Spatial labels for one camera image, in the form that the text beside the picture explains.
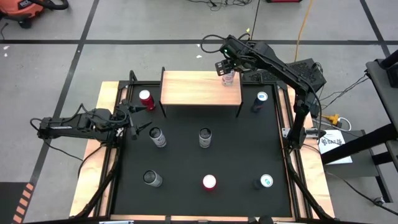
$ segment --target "can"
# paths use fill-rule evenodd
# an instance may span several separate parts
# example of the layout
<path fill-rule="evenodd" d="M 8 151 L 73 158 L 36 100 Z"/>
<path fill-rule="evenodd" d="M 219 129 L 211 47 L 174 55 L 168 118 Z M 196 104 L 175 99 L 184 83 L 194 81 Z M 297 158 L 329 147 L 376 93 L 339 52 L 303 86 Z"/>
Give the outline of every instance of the can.
<path fill-rule="evenodd" d="M 202 128 L 199 131 L 199 145 L 206 149 L 210 146 L 211 142 L 211 131 L 208 128 Z"/>
<path fill-rule="evenodd" d="M 251 111 L 257 113 L 262 109 L 262 104 L 268 99 L 267 93 L 263 91 L 257 93 L 257 97 L 254 100 L 253 106 L 251 107 Z"/>
<path fill-rule="evenodd" d="M 160 128 L 151 128 L 149 130 L 149 137 L 153 140 L 157 147 L 165 147 L 167 144 L 166 137 Z"/>
<path fill-rule="evenodd" d="M 203 184 L 203 187 L 205 188 L 205 190 L 212 191 L 216 188 L 216 184 L 217 184 L 216 177 L 208 174 L 203 178 L 202 184 Z"/>
<path fill-rule="evenodd" d="M 234 82 L 235 71 L 232 69 L 230 73 L 221 76 L 222 83 L 224 86 L 231 86 Z"/>
<path fill-rule="evenodd" d="M 153 170 L 148 170 L 142 176 L 144 183 L 152 187 L 160 187 L 163 183 L 163 178 Z"/>
<path fill-rule="evenodd" d="M 262 175 L 259 179 L 253 181 L 253 186 L 255 189 L 263 189 L 272 186 L 274 179 L 269 174 Z"/>
<path fill-rule="evenodd" d="M 139 99 L 144 106 L 147 106 L 147 110 L 155 109 L 155 101 L 148 90 L 142 90 L 139 92 Z"/>

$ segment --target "red equipment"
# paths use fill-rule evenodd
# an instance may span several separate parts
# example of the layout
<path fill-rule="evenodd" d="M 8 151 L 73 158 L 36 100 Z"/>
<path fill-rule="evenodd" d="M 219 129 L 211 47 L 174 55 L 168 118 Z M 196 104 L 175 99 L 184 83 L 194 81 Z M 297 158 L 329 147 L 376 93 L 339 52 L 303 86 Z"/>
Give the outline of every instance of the red equipment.
<path fill-rule="evenodd" d="M 68 0 L 61 1 L 62 4 L 55 4 L 51 0 L 0 0 L 0 14 L 28 29 L 32 26 L 32 18 L 40 15 L 44 9 L 65 10 L 69 7 Z"/>

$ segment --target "robotic arm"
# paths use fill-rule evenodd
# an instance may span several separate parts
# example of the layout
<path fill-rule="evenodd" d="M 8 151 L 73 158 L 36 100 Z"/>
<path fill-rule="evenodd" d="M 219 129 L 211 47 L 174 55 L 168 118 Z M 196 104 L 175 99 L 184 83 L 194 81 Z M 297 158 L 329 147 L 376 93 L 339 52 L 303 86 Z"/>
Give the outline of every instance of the robotic arm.
<path fill-rule="evenodd" d="M 44 118 L 37 129 L 37 135 L 41 139 L 55 139 L 61 136 L 97 139 L 99 142 L 113 142 L 117 137 L 117 130 L 129 128 L 131 138 L 137 139 L 140 131 L 152 122 L 136 126 L 132 122 L 132 114 L 142 111 L 146 107 L 133 106 L 127 100 L 115 107 L 111 114 L 107 109 L 93 109 L 87 111 L 82 105 L 70 118 Z"/>
<path fill-rule="evenodd" d="M 275 52 L 264 41 L 240 41 L 232 35 L 225 39 L 219 51 L 226 60 L 216 63 L 218 75 L 229 73 L 232 69 L 268 70 L 296 91 L 294 112 L 295 119 L 286 137 L 287 147 L 300 149 L 305 140 L 303 127 L 305 117 L 315 100 L 319 100 L 316 92 L 326 83 L 319 69 L 311 73 L 298 73 L 276 57 Z"/>

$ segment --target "black table surface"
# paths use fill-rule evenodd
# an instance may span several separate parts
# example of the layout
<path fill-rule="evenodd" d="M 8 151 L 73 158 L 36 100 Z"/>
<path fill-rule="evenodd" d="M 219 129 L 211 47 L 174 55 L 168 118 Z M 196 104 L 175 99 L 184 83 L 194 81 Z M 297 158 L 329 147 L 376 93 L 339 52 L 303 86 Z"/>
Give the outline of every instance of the black table surface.
<path fill-rule="evenodd" d="M 158 103 L 158 86 L 134 86 L 134 104 L 140 104 L 138 94 L 143 89 Z M 252 113 L 250 107 L 259 91 L 266 92 L 268 100 L 260 113 Z M 164 118 L 158 104 L 155 111 L 134 114 L 136 124 L 149 119 L 153 123 L 137 141 L 125 138 L 111 213 L 291 217 L 274 97 L 271 85 L 244 86 L 238 118 L 237 106 L 167 106 Z M 165 135 L 164 148 L 157 148 L 149 138 L 155 126 Z M 205 127 L 211 129 L 212 140 L 209 148 L 202 149 L 198 132 Z M 162 176 L 159 188 L 143 182 L 147 170 Z M 207 174 L 217 179 L 212 192 L 201 184 Z M 274 183 L 255 190 L 252 181 L 263 174 L 271 175 Z"/>

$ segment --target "paper sign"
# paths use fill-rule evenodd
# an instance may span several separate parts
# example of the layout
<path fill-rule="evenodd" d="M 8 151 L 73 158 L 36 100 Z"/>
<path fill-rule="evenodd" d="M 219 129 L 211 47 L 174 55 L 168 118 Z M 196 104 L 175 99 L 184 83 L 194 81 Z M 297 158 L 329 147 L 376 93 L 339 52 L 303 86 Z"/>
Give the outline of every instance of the paper sign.
<path fill-rule="evenodd" d="M 319 150 L 321 154 L 328 152 L 342 144 L 345 144 L 343 135 L 341 134 L 340 130 L 326 130 L 326 134 L 320 139 L 319 141 Z M 337 161 L 328 163 L 327 165 L 330 164 L 346 164 L 346 163 L 352 163 L 353 160 L 351 159 L 351 156 L 348 156 L 346 158 L 339 159 Z"/>

